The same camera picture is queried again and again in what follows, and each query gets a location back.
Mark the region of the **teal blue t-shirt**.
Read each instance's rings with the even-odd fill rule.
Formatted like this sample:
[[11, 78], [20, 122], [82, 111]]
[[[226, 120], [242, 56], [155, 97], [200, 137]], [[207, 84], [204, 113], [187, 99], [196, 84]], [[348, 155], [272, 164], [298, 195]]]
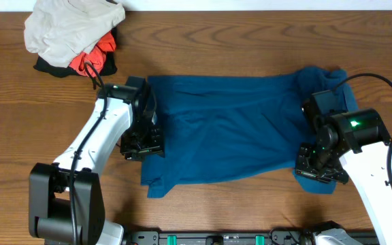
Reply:
[[300, 145], [315, 141], [301, 108], [311, 94], [335, 89], [343, 110], [358, 108], [346, 77], [319, 67], [272, 77], [150, 76], [165, 154], [142, 163], [148, 196], [294, 167]]

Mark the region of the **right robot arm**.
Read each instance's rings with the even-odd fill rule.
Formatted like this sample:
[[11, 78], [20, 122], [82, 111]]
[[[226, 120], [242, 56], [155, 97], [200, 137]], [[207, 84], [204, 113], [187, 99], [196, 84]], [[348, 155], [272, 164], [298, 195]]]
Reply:
[[332, 91], [314, 93], [302, 105], [316, 141], [299, 148], [295, 173], [325, 184], [352, 181], [379, 244], [392, 244], [390, 135], [372, 109], [348, 112]]

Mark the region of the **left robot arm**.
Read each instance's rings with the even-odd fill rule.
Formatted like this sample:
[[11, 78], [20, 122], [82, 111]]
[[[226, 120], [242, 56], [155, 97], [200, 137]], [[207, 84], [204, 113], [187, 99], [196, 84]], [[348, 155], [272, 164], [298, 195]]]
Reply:
[[51, 244], [123, 244], [124, 227], [105, 218], [105, 164], [116, 146], [130, 161], [165, 155], [147, 79], [97, 86], [93, 112], [75, 140], [53, 163], [36, 163], [29, 174], [29, 233]]

